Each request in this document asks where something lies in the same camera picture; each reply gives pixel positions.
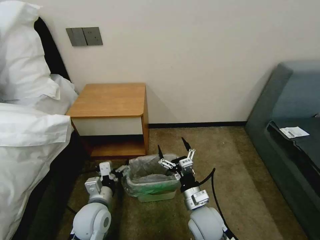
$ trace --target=nightstand top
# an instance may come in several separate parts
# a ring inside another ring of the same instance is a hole
[[[144,83],[87,84],[66,115],[72,118],[140,117]]]

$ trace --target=black headboard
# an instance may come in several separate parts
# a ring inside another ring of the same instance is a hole
[[[62,61],[59,50],[52,38],[52,35],[41,18],[34,23],[34,29],[37,31],[41,38],[44,58],[49,66],[52,74],[59,74],[62,77],[70,80],[66,67]]]

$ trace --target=green trash can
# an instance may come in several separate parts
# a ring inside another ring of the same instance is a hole
[[[175,154],[165,154],[168,161],[178,158]],[[128,195],[140,202],[172,199],[180,182],[174,174],[160,165],[158,155],[149,155],[129,160],[129,168],[122,178],[122,185]]]

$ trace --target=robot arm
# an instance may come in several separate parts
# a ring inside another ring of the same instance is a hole
[[[101,177],[92,177],[85,182],[89,193],[88,204],[80,209],[73,219],[71,239],[103,240],[111,224],[112,196],[118,177],[123,176],[127,166],[117,170],[111,168],[110,162],[99,164]]]
[[[180,191],[184,195],[186,208],[191,210],[188,226],[195,240],[220,240],[222,237],[227,240],[234,240],[234,235],[226,227],[225,222],[218,211],[212,207],[205,206],[209,202],[209,195],[206,190],[201,190],[200,185],[207,181],[211,174],[201,183],[195,180],[193,170],[193,157],[195,149],[182,138],[182,141],[188,151],[188,156],[180,157],[169,162],[164,159],[160,147],[159,164],[175,173],[177,180],[180,180]]]

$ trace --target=white pillow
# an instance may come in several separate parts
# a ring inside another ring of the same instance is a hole
[[[19,1],[0,2],[0,98],[5,101],[60,97],[33,27],[39,8]]]
[[[50,77],[60,87],[60,100],[41,95],[36,98],[6,101],[6,103],[23,105],[48,114],[66,114],[71,105],[78,98],[78,94],[74,90],[74,85],[67,79],[58,74],[51,74]]]

